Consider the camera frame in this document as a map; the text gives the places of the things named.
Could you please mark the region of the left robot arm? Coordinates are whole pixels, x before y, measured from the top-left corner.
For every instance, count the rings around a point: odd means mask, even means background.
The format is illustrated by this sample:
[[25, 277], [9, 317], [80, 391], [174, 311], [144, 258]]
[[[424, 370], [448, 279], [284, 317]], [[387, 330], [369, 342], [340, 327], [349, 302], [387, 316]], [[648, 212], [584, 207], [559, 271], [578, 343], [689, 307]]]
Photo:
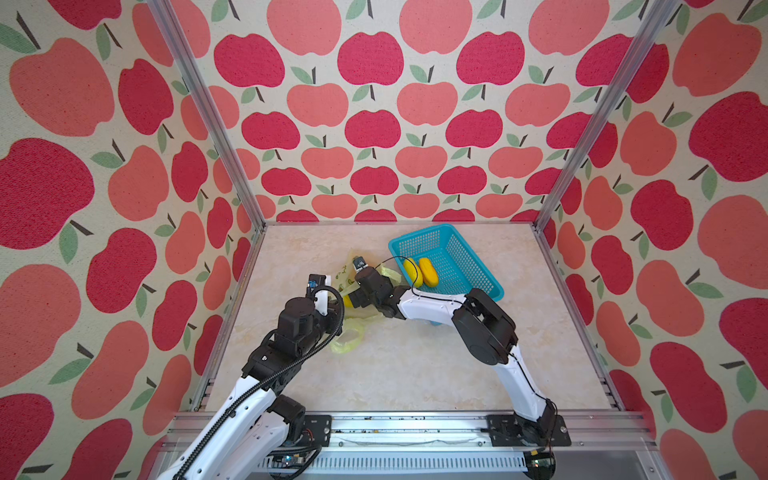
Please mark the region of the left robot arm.
[[245, 479], [265, 459], [292, 468], [274, 479], [294, 479], [322, 452], [319, 441], [300, 443], [305, 408], [282, 391], [303, 363], [341, 333], [340, 293], [321, 285], [286, 302], [278, 327], [252, 352], [227, 401], [164, 472], [161, 479]]

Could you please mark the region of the yellow plastic bag with fruit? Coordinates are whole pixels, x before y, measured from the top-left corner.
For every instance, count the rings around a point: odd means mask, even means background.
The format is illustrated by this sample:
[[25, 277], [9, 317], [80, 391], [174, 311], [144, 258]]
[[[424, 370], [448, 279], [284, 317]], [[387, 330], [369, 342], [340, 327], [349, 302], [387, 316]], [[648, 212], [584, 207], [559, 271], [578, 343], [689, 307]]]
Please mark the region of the yellow plastic bag with fruit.
[[353, 259], [366, 258], [366, 254], [368, 251], [350, 250], [345, 264], [333, 276], [332, 286], [342, 294], [346, 309], [342, 333], [330, 343], [330, 349], [336, 355], [349, 354], [357, 349], [363, 343], [366, 331], [384, 319], [373, 305], [354, 307], [349, 298], [358, 289]]

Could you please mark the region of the yellow banana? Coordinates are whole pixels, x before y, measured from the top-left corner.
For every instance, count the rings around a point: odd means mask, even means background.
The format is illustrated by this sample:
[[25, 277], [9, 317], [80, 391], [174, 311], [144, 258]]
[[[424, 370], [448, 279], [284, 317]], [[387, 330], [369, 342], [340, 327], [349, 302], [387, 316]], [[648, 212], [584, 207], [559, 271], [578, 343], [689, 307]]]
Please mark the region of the yellow banana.
[[423, 257], [419, 260], [419, 267], [423, 273], [423, 284], [429, 288], [435, 288], [439, 285], [439, 275], [431, 260]]

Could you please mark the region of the turquoise plastic basket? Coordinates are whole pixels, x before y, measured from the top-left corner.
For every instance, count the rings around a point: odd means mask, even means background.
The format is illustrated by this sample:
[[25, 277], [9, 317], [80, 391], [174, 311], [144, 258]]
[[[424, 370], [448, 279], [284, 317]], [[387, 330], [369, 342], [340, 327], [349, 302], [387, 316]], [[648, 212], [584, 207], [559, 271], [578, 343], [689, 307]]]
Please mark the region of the turquoise plastic basket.
[[396, 287], [382, 302], [387, 316], [447, 326], [471, 314], [483, 324], [511, 321], [499, 305], [504, 296], [501, 284], [454, 226], [417, 230], [391, 240], [388, 247], [401, 269], [430, 261], [437, 284], [416, 287], [409, 281]]

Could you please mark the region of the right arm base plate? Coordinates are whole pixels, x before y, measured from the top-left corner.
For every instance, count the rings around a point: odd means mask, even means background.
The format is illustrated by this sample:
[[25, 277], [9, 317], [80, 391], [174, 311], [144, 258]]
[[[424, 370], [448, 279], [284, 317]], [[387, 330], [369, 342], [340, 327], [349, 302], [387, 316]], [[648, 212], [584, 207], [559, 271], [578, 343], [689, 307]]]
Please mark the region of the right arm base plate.
[[487, 433], [494, 447], [569, 447], [569, 429], [561, 415], [548, 424], [530, 421], [518, 415], [489, 414], [485, 417]]

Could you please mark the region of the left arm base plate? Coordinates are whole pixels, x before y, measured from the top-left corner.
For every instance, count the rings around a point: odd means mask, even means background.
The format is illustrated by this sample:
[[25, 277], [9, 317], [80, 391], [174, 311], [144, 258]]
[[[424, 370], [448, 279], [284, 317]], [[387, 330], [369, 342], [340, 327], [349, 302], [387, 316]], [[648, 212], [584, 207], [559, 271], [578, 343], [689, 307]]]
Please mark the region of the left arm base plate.
[[305, 415], [291, 421], [278, 416], [279, 429], [284, 430], [286, 438], [278, 449], [321, 446], [330, 444], [332, 417], [330, 415]]

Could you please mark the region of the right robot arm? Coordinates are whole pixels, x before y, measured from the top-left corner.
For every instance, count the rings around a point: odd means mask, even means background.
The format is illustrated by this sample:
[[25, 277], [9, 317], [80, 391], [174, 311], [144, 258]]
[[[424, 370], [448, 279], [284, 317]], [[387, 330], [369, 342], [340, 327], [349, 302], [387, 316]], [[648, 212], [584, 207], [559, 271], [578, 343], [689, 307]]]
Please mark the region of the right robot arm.
[[526, 445], [547, 446], [556, 432], [557, 408], [537, 388], [518, 345], [516, 324], [485, 291], [466, 294], [425, 293], [396, 286], [371, 266], [358, 266], [358, 289], [350, 294], [354, 307], [374, 306], [387, 318], [424, 320], [452, 326], [469, 353], [493, 367], [507, 391]]

